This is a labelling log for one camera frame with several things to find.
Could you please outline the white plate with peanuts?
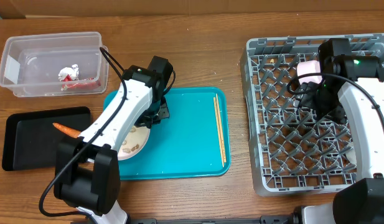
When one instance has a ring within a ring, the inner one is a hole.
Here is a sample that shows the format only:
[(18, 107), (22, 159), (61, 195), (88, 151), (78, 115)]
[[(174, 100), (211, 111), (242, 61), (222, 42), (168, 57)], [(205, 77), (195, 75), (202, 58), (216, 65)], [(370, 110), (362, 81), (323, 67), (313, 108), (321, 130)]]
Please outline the white plate with peanuts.
[(133, 126), (120, 146), (118, 160), (127, 160), (139, 153), (146, 145), (149, 134), (149, 128)]

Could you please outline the white bowl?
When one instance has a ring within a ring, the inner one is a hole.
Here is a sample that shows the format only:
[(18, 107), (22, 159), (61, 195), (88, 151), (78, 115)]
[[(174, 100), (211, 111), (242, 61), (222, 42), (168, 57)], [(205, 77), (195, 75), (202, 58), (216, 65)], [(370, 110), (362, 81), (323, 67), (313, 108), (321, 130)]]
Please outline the white bowl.
[(321, 72), (320, 63), (317, 60), (310, 60), (310, 61), (298, 63), (296, 67), (296, 72), (297, 72), (297, 76), (299, 77), (298, 82), (300, 85), (302, 85), (303, 83), (309, 83), (309, 82), (320, 84), (322, 81), (321, 75), (301, 78), (302, 75)]

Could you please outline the wooden chopstick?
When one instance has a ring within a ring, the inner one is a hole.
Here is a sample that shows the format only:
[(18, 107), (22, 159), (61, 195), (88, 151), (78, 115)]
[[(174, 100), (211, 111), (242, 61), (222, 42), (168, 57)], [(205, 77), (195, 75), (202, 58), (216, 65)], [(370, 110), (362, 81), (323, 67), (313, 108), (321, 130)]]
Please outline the wooden chopstick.
[(216, 118), (216, 124), (217, 124), (217, 133), (218, 133), (218, 143), (219, 143), (219, 148), (220, 148), (220, 157), (221, 157), (221, 162), (222, 162), (222, 167), (224, 168), (225, 165), (225, 159), (223, 155), (223, 146), (222, 146), (222, 135), (221, 135), (221, 130), (220, 130), (220, 114), (218, 113), (218, 108), (217, 108), (217, 98), (213, 97), (213, 106), (215, 110), (215, 118)]
[(223, 166), (224, 166), (224, 164), (226, 164), (226, 162), (227, 162), (227, 158), (226, 158), (226, 153), (225, 153), (225, 141), (223, 138), (222, 117), (221, 117), (219, 99), (218, 99), (217, 94), (215, 96), (215, 99), (216, 99), (216, 107), (217, 107), (218, 128), (219, 128), (219, 135), (220, 135), (220, 147), (221, 147), (221, 151), (222, 151), (222, 161), (223, 161)]

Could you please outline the orange carrot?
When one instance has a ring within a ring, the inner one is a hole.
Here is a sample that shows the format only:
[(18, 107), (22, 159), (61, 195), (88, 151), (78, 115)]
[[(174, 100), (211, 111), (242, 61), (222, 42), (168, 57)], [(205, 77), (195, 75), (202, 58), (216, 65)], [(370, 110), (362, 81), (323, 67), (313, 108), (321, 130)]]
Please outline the orange carrot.
[(66, 134), (67, 136), (70, 136), (71, 138), (77, 138), (80, 135), (80, 131), (76, 129), (69, 128), (67, 126), (64, 126), (59, 123), (53, 123), (53, 126), (58, 129), (60, 132)]

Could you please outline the red foil wrapper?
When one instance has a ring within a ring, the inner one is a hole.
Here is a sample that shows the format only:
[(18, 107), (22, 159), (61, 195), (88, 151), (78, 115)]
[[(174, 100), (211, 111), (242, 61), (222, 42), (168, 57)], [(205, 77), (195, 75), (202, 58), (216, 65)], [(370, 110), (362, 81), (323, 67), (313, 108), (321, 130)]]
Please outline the red foil wrapper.
[(87, 82), (86, 79), (79, 79), (79, 67), (77, 64), (73, 64), (71, 67), (65, 67), (61, 69), (58, 74), (58, 80), (61, 82), (65, 82), (62, 85), (61, 90), (72, 90), (72, 89), (90, 89), (95, 83)]

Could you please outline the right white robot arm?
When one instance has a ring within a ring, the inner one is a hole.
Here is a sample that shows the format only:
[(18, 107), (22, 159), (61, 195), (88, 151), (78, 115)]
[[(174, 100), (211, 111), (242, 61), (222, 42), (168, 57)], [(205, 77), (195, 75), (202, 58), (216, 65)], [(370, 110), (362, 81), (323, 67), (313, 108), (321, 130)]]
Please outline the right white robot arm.
[(312, 109), (317, 119), (348, 122), (357, 180), (331, 203), (296, 210), (300, 223), (384, 223), (384, 70), (376, 56), (352, 53), (346, 38), (331, 38), (318, 59), (301, 62), (287, 91), (295, 107)]

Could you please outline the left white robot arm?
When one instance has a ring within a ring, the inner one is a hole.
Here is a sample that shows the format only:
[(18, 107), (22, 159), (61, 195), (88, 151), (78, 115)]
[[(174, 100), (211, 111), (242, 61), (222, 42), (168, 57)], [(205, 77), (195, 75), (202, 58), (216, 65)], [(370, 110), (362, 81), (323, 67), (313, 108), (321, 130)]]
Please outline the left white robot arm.
[(83, 215), (90, 223), (129, 223), (120, 207), (118, 151), (133, 126), (150, 128), (168, 118), (164, 98), (175, 80), (168, 59), (155, 56), (147, 68), (135, 65), (119, 73), (121, 84), (99, 118), (81, 135), (65, 136), (57, 147), (55, 177), (42, 193), (39, 210), (50, 190), (74, 209), (66, 215)]

